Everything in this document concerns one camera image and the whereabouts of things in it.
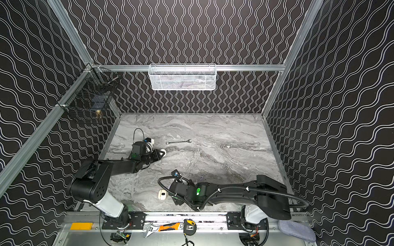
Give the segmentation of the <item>white earbud charging case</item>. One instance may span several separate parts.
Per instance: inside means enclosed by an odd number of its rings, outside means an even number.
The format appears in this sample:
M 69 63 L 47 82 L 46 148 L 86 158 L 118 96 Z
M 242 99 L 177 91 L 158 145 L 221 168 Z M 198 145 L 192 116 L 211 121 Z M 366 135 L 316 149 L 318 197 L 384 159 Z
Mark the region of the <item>white earbud charging case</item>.
M 161 153 L 161 156 L 162 156 L 162 157 L 166 156 L 166 154 L 167 154 L 167 152 L 166 152 L 165 149 L 161 149 L 161 150 L 160 150 L 160 153 Z

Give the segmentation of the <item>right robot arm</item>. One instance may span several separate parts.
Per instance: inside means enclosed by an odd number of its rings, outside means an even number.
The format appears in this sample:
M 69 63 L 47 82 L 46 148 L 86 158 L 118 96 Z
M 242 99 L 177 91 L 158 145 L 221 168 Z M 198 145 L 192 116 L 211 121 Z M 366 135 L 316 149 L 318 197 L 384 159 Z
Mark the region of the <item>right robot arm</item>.
M 188 205 L 194 211 L 202 211 L 208 205 L 224 203 L 257 206 L 268 217 L 290 220 L 291 209 L 306 209 L 309 203 L 287 193 L 287 187 L 266 176 L 257 175 L 256 180 L 237 184 L 212 182 L 194 183 L 185 179 L 177 170 L 171 173 L 172 184 L 167 193 L 176 205 Z

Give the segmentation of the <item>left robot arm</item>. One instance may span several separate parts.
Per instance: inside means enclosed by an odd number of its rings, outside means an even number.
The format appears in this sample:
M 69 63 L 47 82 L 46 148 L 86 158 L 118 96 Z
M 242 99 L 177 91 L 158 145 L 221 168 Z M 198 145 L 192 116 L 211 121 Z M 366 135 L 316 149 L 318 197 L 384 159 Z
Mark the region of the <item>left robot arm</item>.
M 146 138 L 132 145 L 131 153 L 126 159 L 88 159 L 73 176 L 66 192 L 74 200 L 88 203 L 98 209 L 104 215 L 104 219 L 115 228 L 126 229 L 130 225 L 128 207 L 108 191 L 110 178 L 138 173 L 160 161 L 166 154 L 165 149 L 153 147 L 153 139 Z

